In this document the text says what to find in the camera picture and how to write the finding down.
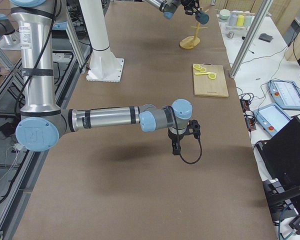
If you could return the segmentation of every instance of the brown table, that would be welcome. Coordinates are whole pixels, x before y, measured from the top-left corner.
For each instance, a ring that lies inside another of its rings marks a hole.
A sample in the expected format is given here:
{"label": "brown table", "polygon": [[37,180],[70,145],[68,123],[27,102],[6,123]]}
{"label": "brown table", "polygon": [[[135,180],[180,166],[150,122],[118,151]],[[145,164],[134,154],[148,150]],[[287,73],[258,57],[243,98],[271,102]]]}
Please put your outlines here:
{"label": "brown table", "polygon": [[[65,135],[50,150],[15,240],[275,240],[234,80],[229,98],[194,96],[192,64],[230,69],[215,11],[194,50],[178,43],[195,18],[180,7],[172,20],[143,2],[111,3],[110,46],[125,58],[120,83],[81,76],[69,108],[157,107],[188,99],[201,124],[203,156],[186,165],[172,155],[167,130],[139,125]],[[193,137],[181,141],[189,161]]]}

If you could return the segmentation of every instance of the warning label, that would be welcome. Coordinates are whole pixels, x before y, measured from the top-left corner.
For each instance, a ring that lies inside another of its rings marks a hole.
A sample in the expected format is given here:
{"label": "warning label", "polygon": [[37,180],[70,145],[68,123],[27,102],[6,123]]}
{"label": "warning label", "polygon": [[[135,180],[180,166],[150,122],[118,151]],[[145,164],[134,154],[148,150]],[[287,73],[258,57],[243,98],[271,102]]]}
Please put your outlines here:
{"label": "warning label", "polygon": [[32,33],[30,26],[20,26],[20,48],[21,49],[32,49]]}

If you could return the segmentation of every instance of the wooden cutting board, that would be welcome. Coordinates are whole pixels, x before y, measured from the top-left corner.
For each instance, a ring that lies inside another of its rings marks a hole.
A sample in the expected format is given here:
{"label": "wooden cutting board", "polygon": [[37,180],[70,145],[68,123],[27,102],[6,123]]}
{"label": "wooden cutting board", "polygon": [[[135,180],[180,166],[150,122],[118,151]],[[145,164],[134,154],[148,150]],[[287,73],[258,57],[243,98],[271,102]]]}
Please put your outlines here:
{"label": "wooden cutting board", "polygon": [[199,72],[193,68],[194,95],[228,98],[228,88],[225,78],[224,67],[222,65],[200,64],[207,72],[216,73],[216,79],[208,78],[208,75],[195,75]]}

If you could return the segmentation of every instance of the black monitor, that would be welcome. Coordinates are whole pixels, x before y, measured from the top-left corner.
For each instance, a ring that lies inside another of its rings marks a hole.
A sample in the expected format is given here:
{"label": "black monitor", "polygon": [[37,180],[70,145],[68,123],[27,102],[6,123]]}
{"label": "black monitor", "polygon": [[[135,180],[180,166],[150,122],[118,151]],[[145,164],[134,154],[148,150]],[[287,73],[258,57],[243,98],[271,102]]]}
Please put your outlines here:
{"label": "black monitor", "polygon": [[[262,146],[261,156],[272,178],[285,191],[300,186],[300,119],[293,118]],[[290,199],[300,215],[300,195]]]}

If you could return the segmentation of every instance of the white table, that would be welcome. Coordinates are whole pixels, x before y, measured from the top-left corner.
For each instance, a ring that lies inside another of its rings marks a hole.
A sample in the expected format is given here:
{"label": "white table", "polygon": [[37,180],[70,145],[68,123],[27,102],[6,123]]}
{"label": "white table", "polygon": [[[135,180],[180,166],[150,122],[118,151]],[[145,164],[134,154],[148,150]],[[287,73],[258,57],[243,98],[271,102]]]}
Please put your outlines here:
{"label": "white table", "polygon": [[[235,61],[239,49],[243,43],[242,37],[246,36],[247,32],[234,30],[234,37],[232,39],[229,39],[226,37],[226,34],[232,30],[226,29],[225,22],[220,22],[219,25],[224,45],[226,47],[227,56],[229,62],[232,64]],[[261,33],[266,33],[273,36],[273,40],[271,42],[259,40],[258,37]],[[272,19],[270,17],[266,17],[258,33],[256,34],[255,40],[250,46],[250,50],[254,52],[254,54],[249,51],[245,56],[243,62],[252,60],[253,58],[271,56],[274,53],[280,52],[281,50],[282,51],[271,57],[263,57],[242,64],[237,75],[235,76],[237,87],[241,88],[243,93],[253,93],[254,96],[257,97],[262,97],[264,95],[263,92],[266,92],[268,90],[268,87],[265,83],[267,83],[270,79],[292,80],[295,81],[297,86],[300,88],[300,66],[297,62],[286,61],[286,59],[284,58],[284,54],[287,48],[288,47],[286,42],[282,38]],[[250,109],[252,111],[258,109],[260,103],[263,100],[264,99],[254,98],[250,105]],[[270,94],[267,92],[266,99],[260,107],[266,106],[271,103],[274,103],[274,101]],[[296,114],[299,114],[300,111],[286,110],[286,113],[290,116],[294,116]],[[259,123],[256,124],[256,128],[257,130],[252,131],[251,133],[252,145],[254,145],[259,140],[269,140],[271,138],[271,136],[265,130],[263,130]],[[262,181],[272,179],[261,156],[259,155],[259,152],[256,149],[254,150],[254,155],[258,164],[258,169]],[[293,218],[288,218],[281,223],[280,231],[284,236],[287,236],[292,230],[288,225],[288,223],[292,219]],[[294,234],[289,239],[300,240],[300,235]]]}

